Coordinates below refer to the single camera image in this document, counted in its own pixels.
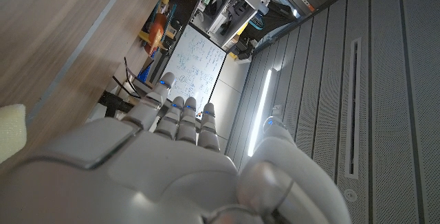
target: fluorescent light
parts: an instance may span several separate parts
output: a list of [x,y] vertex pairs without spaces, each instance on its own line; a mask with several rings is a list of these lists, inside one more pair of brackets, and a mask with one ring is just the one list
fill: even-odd
[[252,135],[250,137],[249,148],[247,150],[248,156],[253,156],[256,138],[260,130],[261,116],[263,114],[264,102],[266,101],[267,89],[269,88],[270,75],[272,71],[269,69],[266,75],[266,81],[264,82],[263,93],[261,94],[260,104],[258,105],[258,111],[256,112],[256,118],[254,123],[254,129],[252,130]]

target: cable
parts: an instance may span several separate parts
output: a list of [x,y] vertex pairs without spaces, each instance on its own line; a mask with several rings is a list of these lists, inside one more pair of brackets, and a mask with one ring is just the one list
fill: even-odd
[[119,82],[119,80],[116,79],[115,76],[113,76],[113,79],[116,81],[116,83],[119,85],[119,87],[121,87],[122,89],[124,89],[124,91],[126,91],[131,97],[134,97],[134,98],[140,98],[140,96],[135,96],[135,95],[131,94],[131,93],[129,92],[129,90],[127,90],[124,86],[122,86],[121,82]]
[[136,94],[138,94],[140,96],[140,94],[138,93],[138,91],[136,91],[135,86],[133,86],[133,84],[131,84],[131,81],[129,80],[129,72],[127,71],[127,59],[124,56],[124,62],[125,62],[125,75],[126,75],[126,81],[130,84],[130,87],[135,91]]

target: cabinet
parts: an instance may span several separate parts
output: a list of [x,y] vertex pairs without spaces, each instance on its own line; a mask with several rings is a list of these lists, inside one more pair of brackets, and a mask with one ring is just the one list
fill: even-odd
[[[261,0],[199,0],[190,22],[212,42],[227,51],[230,46],[228,43],[261,5]],[[221,25],[228,20],[230,24],[224,31]]]

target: vent slot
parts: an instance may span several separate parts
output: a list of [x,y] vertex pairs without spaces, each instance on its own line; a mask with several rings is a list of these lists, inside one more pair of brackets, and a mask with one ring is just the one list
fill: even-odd
[[345,177],[358,179],[359,175],[359,118],[360,118],[360,65],[362,39],[351,41],[349,106],[346,123]]

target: blue object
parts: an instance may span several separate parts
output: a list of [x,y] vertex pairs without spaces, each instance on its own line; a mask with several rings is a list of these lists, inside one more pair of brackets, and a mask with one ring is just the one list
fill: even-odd
[[250,19],[249,24],[251,24],[255,29],[262,30],[264,28],[263,13],[260,10]]
[[143,71],[141,71],[139,73],[139,75],[137,75],[137,78],[141,81],[141,82],[146,82],[146,77],[148,76],[150,72],[150,66],[148,66],[146,69],[144,69]]

